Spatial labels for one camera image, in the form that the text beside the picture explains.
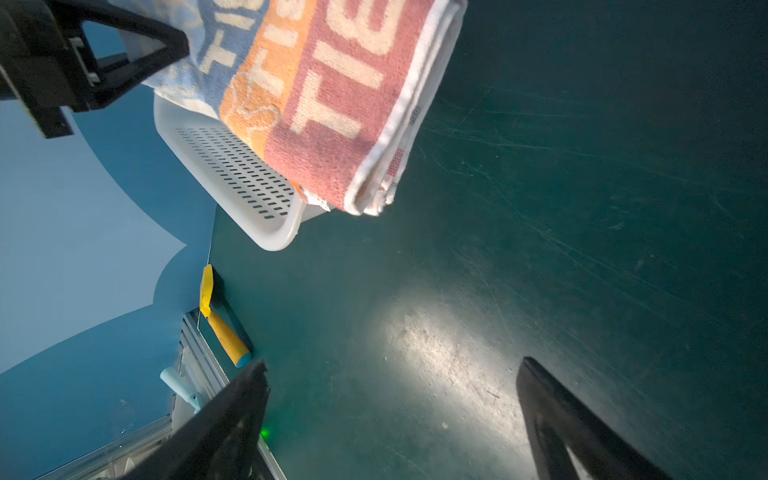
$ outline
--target yellow brush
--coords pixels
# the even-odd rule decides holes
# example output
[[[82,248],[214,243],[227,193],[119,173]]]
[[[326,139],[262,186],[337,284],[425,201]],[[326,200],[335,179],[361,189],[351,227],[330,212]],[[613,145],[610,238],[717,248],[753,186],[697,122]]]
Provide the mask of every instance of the yellow brush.
[[[244,367],[250,361],[250,351],[243,340],[232,331],[219,316],[210,308],[210,298],[214,294],[214,268],[206,265],[203,269],[203,281],[200,282],[200,313],[208,318],[210,328],[224,347],[224,351],[237,368]]]

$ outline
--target perforated basket bottom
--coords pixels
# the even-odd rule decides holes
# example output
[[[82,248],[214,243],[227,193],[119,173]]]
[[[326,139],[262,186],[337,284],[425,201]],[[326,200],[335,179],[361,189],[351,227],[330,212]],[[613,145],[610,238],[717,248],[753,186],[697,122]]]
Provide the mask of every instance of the perforated basket bottom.
[[[176,128],[176,132],[216,174],[265,220],[288,214],[295,193],[283,175],[268,167],[229,129]]]

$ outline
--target striped towel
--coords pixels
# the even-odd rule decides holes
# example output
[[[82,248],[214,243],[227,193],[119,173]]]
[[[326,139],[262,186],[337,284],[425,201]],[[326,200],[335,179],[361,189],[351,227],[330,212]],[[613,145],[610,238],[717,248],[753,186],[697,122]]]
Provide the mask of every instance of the striped towel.
[[[311,204],[392,203],[466,0],[111,0],[183,30],[145,82],[219,118]],[[129,56],[157,48],[124,34]]]

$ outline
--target dark green tabletop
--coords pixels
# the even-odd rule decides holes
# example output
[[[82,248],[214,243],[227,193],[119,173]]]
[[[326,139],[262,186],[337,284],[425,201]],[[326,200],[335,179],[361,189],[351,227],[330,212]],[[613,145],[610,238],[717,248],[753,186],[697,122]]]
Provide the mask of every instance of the dark green tabletop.
[[[533,478],[533,356],[673,477],[762,478],[762,8],[470,0],[381,217],[219,211],[286,476]]]

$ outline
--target white plastic basket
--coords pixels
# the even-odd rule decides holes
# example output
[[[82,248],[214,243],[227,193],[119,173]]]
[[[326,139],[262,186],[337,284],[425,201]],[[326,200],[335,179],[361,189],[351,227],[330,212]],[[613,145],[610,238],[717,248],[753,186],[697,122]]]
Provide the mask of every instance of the white plastic basket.
[[[226,125],[154,96],[154,125],[200,185],[265,250],[287,247],[304,220],[325,212],[306,205]]]

